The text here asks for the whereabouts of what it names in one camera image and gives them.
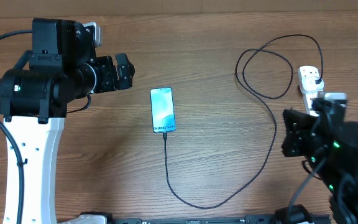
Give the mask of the blue Samsung Galaxy smartphone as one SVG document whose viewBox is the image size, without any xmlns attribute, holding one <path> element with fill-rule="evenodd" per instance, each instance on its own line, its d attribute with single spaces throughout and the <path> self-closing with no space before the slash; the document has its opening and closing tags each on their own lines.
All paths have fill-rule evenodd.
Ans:
<svg viewBox="0 0 358 224">
<path fill-rule="evenodd" d="M 150 90 L 152 128 L 155 133 L 176 130 L 173 91 L 171 87 Z"/>
</svg>

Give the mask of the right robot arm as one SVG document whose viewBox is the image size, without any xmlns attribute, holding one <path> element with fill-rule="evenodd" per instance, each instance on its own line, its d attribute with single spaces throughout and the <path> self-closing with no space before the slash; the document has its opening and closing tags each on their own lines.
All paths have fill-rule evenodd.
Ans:
<svg viewBox="0 0 358 224">
<path fill-rule="evenodd" d="M 337 223 L 358 223 L 358 121 L 346 121 L 343 109 L 318 117 L 283 111 L 286 157 L 304 157 L 309 177 L 321 179 L 332 194 L 331 210 Z"/>
</svg>

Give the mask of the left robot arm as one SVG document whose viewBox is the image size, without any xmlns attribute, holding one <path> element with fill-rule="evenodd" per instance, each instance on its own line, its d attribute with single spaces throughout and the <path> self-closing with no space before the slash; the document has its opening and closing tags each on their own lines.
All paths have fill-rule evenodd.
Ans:
<svg viewBox="0 0 358 224">
<path fill-rule="evenodd" d="M 32 50 L 0 79 L 8 130 L 5 223 L 55 223 L 57 152 L 69 102 L 132 86 L 126 54 L 96 56 L 94 22 L 35 18 Z"/>
</svg>

